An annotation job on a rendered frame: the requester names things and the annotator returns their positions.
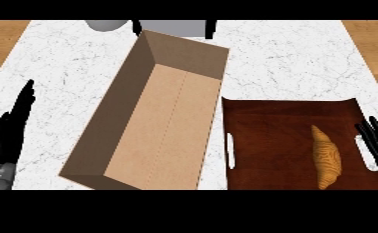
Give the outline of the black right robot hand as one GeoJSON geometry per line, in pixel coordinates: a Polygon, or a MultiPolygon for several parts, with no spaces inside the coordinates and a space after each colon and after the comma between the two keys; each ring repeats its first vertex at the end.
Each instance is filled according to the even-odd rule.
{"type": "Polygon", "coordinates": [[[378,164],[378,119],[371,116],[369,120],[363,120],[354,127],[378,164]]]}

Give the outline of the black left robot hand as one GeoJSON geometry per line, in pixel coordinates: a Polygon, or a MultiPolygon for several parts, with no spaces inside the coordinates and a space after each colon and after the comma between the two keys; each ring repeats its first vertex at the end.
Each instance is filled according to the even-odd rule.
{"type": "Polygon", "coordinates": [[[35,101],[34,80],[30,79],[16,98],[10,112],[0,116],[0,164],[18,163],[27,120],[35,101]]]}

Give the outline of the golden brown croissant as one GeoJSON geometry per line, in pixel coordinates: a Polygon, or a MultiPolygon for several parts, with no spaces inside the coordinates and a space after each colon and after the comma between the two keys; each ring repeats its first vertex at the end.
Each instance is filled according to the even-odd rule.
{"type": "Polygon", "coordinates": [[[313,162],[317,172],[317,188],[325,190],[341,176],[341,155],[335,143],[325,132],[312,126],[313,162]]]}

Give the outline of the dark brown wooden tray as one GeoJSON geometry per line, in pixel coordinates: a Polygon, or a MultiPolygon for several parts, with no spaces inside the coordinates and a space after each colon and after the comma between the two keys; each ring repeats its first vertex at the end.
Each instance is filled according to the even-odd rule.
{"type": "Polygon", "coordinates": [[[291,190],[317,187],[312,129],[319,128],[341,155],[332,190],[378,190],[354,142],[363,120],[357,102],[221,100],[227,188],[291,190]]]}

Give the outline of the brown cardboard box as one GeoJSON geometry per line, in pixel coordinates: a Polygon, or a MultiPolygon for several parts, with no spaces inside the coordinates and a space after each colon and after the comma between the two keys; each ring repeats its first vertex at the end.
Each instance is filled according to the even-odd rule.
{"type": "Polygon", "coordinates": [[[227,54],[140,33],[61,177],[93,189],[198,188],[227,54]]]}

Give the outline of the grey rounded object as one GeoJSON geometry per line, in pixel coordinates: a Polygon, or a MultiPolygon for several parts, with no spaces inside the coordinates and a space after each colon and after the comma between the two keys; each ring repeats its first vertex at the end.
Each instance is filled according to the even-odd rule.
{"type": "Polygon", "coordinates": [[[117,30],[127,20],[87,20],[86,23],[94,31],[108,32],[117,30]]]}

